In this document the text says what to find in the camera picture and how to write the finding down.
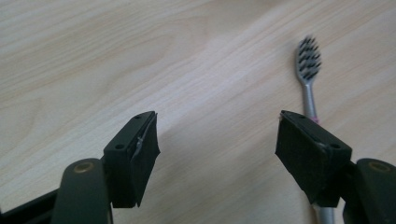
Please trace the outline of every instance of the toothbrush handle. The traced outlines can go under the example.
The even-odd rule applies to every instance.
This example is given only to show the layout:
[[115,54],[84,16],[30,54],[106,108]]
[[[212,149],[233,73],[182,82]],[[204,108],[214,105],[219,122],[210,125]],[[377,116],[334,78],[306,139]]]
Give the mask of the toothbrush handle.
[[319,123],[311,83],[304,85],[304,113],[308,118]]
[[[304,85],[304,113],[319,124],[317,110],[315,109],[314,93],[312,83]],[[314,205],[319,224],[334,224],[334,209],[331,207],[319,207]]]
[[319,207],[314,205],[318,224],[334,224],[334,209],[332,207]]

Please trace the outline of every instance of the black plastic part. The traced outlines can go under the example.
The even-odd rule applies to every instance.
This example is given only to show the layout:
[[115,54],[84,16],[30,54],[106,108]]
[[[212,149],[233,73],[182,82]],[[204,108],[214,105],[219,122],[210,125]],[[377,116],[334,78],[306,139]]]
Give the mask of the black plastic part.
[[305,192],[309,202],[335,207],[336,174],[350,163],[352,149],[311,119],[289,111],[280,114],[276,155]]
[[16,207],[0,216],[4,224],[47,224],[50,223],[53,205],[55,205],[57,190],[38,197],[29,203]]
[[356,165],[356,189],[369,222],[396,223],[396,167],[374,159]]
[[106,146],[102,160],[114,208],[140,206],[154,162],[160,154],[156,124],[154,111],[137,115]]
[[65,169],[51,223],[112,223],[105,172],[100,160],[76,161]]
[[352,161],[346,165],[333,180],[331,188],[336,190],[346,202],[343,212],[345,224],[368,224],[361,198],[356,191],[356,167]]

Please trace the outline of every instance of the toothbrush head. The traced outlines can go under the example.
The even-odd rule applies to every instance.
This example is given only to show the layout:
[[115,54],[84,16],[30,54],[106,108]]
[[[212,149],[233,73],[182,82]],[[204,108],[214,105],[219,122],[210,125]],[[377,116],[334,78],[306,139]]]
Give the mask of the toothbrush head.
[[318,44],[312,35],[308,35],[299,43],[296,52],[296,74],[303,84],[308,84],[315,79],[320,69],[320,52]]

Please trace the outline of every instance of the wooden table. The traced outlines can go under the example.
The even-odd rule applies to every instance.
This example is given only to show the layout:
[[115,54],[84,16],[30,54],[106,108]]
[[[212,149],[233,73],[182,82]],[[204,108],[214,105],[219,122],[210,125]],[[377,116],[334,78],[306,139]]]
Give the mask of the wooden table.
[[3,212],[155,110],[162,154],[115,223],[313,223],[274,154],[279,112],[303,113],[293,53],[309,34],[321,125],[353,161],[395,164],[395,1],[3,0]]

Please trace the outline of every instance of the pink toothbrush band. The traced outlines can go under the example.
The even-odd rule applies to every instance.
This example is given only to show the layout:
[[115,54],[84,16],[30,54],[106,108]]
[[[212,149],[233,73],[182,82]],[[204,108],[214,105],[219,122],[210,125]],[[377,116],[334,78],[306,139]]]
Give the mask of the pink toothbrush band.
[[311,118],[316,124],[319,124],[319,119],[317,117]]

